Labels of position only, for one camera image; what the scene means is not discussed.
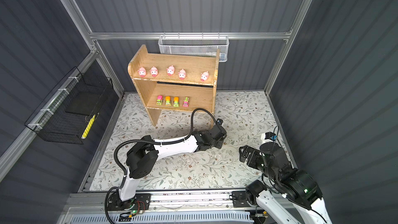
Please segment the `pink green toy truck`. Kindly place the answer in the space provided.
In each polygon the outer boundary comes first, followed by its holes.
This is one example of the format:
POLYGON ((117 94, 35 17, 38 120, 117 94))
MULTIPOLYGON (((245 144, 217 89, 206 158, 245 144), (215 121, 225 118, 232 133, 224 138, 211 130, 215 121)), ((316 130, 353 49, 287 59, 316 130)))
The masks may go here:
POLYGON ((183 100, 183 107, 189 107, 189 97, 185 97, 183 100))

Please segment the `orange green mixer truck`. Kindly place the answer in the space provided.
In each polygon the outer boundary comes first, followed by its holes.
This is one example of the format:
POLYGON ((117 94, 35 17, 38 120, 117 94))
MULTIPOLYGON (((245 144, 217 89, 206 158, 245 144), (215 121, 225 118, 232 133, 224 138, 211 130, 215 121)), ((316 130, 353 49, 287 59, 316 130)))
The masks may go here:
POLYGON ((166 96, 165 97, 165 105, 166 106, 171 106, 172 105, 172 101, 171 101, 171 97, 170 96, 166 96))
POLYGON ((174 107, 179 107, 179 97, 174 97, 174 99, 173 99, 173 106, 174 106, 174 107))

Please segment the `pink pig toy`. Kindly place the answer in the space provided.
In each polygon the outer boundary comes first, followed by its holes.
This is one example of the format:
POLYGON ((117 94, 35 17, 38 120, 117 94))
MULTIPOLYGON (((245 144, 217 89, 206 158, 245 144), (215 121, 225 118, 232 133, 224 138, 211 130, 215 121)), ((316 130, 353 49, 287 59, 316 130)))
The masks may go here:
POLYGON ((157 77, 158 74, 159 74, 158 69, 157 69, 155 66, 153 66, 153 67, 150 69, 150 73, 151 73, 151 76, 152 76, 152 77, 157 77))
POLYGON ((208 72, 208 71, 205 71, 205 72, 202 72, 202 73, 201 73, 201 81, 202 81, 202 82, 207 81, 208 78, 209 78, 209 72, 208 72))
POLYGON ((172 76, 172 75, 175 74, 175 68, 174 68, 173 65, 167 67, 167 68, 166 68, 166 71, 167 71, 167 75, 168 75, 168 76, 172 76))
POLYGON ((140 67, 137 71, 140 77, 145 77, 147 75, 146 69, 144 67, 140 67))
POLYGON ((184 69, 181 69, 178 72, 178 77, 179 77, 180 80, 184 80, 186 78, 186 71, 184 69))

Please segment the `pink pig toy front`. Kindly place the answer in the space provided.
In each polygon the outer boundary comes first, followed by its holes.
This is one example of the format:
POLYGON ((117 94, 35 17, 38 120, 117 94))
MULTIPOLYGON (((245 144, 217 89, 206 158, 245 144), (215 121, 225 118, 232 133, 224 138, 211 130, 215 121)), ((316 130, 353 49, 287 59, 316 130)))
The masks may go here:
POLYGON ((166 71, 167 71, 167 75, 168 75, 168 76, 172 76, 172 75, 175 74, 175 68, 174 68, 173 65, 167 67, 167 68, 166 68, 166 71))

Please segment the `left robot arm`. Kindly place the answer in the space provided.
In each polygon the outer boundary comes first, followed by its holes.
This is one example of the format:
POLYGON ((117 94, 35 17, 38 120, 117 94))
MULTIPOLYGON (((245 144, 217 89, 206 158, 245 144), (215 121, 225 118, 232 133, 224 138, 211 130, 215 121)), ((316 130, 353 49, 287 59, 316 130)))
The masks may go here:
POLYGON ((203 108, 195 109, 190 118, 190 131, 186 136, 168 140, 152 139, 146 135, 139 140, 128 140, 115 148, 113 158, 123 171, 119 187, 112 187, 105 197, 105 209, 114 204, 118 209, 137 201, 136 191, 142 178, 150 174, 155 163, 161 159, 183 153, 195 153, 211 148, 221 149, 227 132, 223 120, 203 108), (196 112, 208 114, 214 122, 209 130, 194 131, 196 112))

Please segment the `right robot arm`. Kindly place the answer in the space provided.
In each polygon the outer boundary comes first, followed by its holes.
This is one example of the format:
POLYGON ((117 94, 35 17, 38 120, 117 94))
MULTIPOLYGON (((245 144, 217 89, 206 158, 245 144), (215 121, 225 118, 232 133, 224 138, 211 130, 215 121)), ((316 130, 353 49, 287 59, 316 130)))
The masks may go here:
POLYGON ((239 160, 260 171, 272 186, 255 180, 245 191, 234 191, 230 196, 234 207, 243 204, 260 207, 278 224, 297 224, 299 220, 275 199, 272 194, 275 191, 293 204, 305 224, 332 222, 317 182, 307 172, 294 168, 277 143, 267 142, 259 149, 242 146, 239 160))

